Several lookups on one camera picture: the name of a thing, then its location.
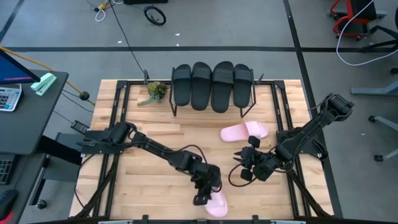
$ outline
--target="keyboard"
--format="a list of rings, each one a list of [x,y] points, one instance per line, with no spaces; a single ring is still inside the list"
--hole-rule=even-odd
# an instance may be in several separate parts
[[[20,95],[19,88],[0,88],[0,111],[14,111]]]
[[[13,154],[0,154],[0,185],[10,182],[18,157]]]

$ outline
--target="computer monitor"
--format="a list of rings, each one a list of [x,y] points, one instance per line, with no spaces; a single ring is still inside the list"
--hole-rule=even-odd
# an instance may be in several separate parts
[[[40,78],[0,50],[0,85],[39,82]]]

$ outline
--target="wooden table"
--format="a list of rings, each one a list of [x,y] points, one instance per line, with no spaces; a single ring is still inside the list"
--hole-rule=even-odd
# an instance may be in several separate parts
[[[103,130],[109,125],[117,80],[102,80],[91,129]],[[292,120],[295,127],[303,126],[310,120],[300,80],[285,80]],[[278,90],[280,105],[282,97]],[[139,131],[172,149],[188,144],[197,144],[205,153],[208,162],[220,167],[223,192],[228,201],[228,214],[224,219],[292,218],[292,207],[285,174],[274,172],[266,182],[255,181],[247,187],[236,188],[228,183],[228,173],[238,162],[232,159],[247,142],[225,143],[220,139],[222,128],[255,120],[269,128],[269,135],[262,139],[261,150],[267,151],[276,144],[277,122],[269,86],[256,86],[257,105],[243,118],[233,106],[224,114],[212,111],[195,111],[190,106],[179,107],[177,117],[173,117],[168,96],[161,103],[137,106],[138,102],[149,97],[146,87],[131,87],[126,121],[134,123]],[[120,120],[121,105],[118,117]],[[76,191],[81,201],[86,203],[97,188],[102,155],[95,155],[80,171]],[[310,156],[300,155],[305,183],[314,198],[325,211],[332,214],[330,197],[326,186],[321,162]],[[233,174],[232,181],[243,184],[239,177],[240,169]],[[103,214],[107,190],[103,194],[99,214]],[[170,167],[168,163],[142,149],[131,148],[124,151],[119,160],[118,174],[114,191],[111,218],[141,219],[212,219],[204,207],[192,204],[194,189],[190,178]],[[299,190],[296,189],[300,214],[303,206]],[[70,215],[81,210],[76,198],[73,199]]]

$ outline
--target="red chair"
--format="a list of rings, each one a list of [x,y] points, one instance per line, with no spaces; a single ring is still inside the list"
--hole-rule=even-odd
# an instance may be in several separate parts
[[[335,7],[340,2],[336,0],[330,9],[330,16],[334,16],[337,20],[333,26],[333,32],[337,34],[336,38],[340,37],[341,30],[355,15],[357,15],[365,6],[367,6],[371,0],[346,0],[345,12],[336,12]],[[374,3],[370,4],[360,15],[358,15],[344,30],[344,36],[356,37],[356,40],[361,40],[363,37],[369,35],[368,24],[377,19],[376,8]]]

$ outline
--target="chair wheel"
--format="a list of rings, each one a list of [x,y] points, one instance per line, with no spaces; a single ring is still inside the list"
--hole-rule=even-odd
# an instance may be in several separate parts
[[[377,162],[382,162],[384,159],[382,155],[374,155],[374,160]]]
[[[374,122],[376,121],[376,119],[374,119],[374,116],[372,115],[372,116],[370,116],[370,117],[368,118],[368,121],[374,123]]]
[[[390,70],[390,73],[393,74],[393,75],[398,74],[398,68],[392,68]]]
[[[38,209],[44,209],[44,208],[47,207],[47,202],[45,202],[45,200],[39,199],[39,200],[37,201],[36,207],[37,207]]]

